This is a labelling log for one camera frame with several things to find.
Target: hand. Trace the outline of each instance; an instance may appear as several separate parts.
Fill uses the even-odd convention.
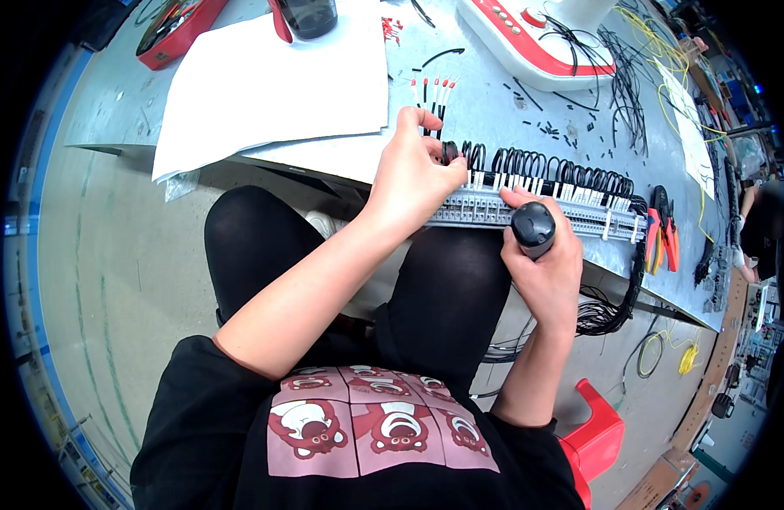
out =
[[[579,311],[582,242],[573,233],[570,219],[552,198],[540,199],[520,186],[514,191],[502,188],[499,196],[514,209],[529,201],[540,201],[553,216],[556,222],[553,246],[539,259],[533,261],[522,253],[510,227],[505,229],[500,256],[537,324],[549,332],[570,332],[572,338]]]
[[[420,126],[438,130],[442,122],[423,108],[401,108],[397,130],[380,156],[364,208],[380,228],[390,228],[402,236],[401,241],[422,227],[467,178],[463,157],[448,167],[438,165],[442,142],[421,136]]]

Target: black leggings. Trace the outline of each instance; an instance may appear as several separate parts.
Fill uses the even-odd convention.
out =
[[[324,239],[255,186],[231,189],[207,214],[205,251],[222,322]],[[418,234],[372,338],[325,333],[298,366],[375,365],[468,390],[508,298],[502,233],[431,228]]]

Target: red stool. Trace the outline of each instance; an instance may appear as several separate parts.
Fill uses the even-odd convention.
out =
[[[589,510],[591,496],[588,482],[610,469],[619,458],[624,422],[590,381],[582,379],[576,384],[576,389],[590,405],[592,413],[587,422],[560,438],[559,443],[573,468],[576,492]]]

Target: concrete floor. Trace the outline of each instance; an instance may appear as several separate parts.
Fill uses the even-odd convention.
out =
[[[62,126],[68,126],[68,115]],[[164,185],[150,182],[150,161],[66,148],[58,135],[41,203],[39,273],[42,311],[65,394],[73,413],[91,414],[84,428],[101,459],[127,484],[140,449],[159,377],[175,344],[191,334],[213,335],[215,297],[203,248],[203,222],[225,189],[257,184],[297,210],[342,207],[316,189],[265,170],[221,162],[203,170],[199,187],[164,203]],[[346,312],[366,316],[392,293],[402,246],[358,293]],[[620,286],[586,269],[585,279],[607,291]],[[527,311],[515,291],[494,341],[519,335]],[[677,372],[686,345],[666,347],[655,373],[636,376],[628,367],[628,394],[618,386],[624,362],[651,323],[635,312],[616,334],[581,337],[562,376],[555,415],[566,434],[589,417],[574,385],[582,378],[614,405],[626,423],[618,461],[590,484],[595,510],[615,507],[668,449],[703,368]],[[662,319],[656,329],[666,326]],[[672,342],[696,338],[698,328],[672,324]],[[698,361],[711,352],[714,334],[704,331]],[[651,349],[649,356],[654,356]],[[509,365],[481,365],[473,393],[499,388]],[[493,398],[479,401],[483,409]]]

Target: person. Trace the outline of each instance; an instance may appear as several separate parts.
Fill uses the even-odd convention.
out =
[[[205,246],[223,326],[179,342],[131,472],[145,508],[583,508],[553,435],[575,335],[582,244],[551,198],[552,248],[427,229],[365,341],[327,327],[466,180],[442,122],[405,107],[362,212],[323,237],[264,189],[226,192]],[[539,200],[500,192],[509,206]],[[490,413],[468,397],[511,281],[536,320]]]
[[[744,280],[760,283],[775,276],[778,240],[784,234],[784,182],[772,179],[746,189],[739,225],[740,247],[734,265]]]

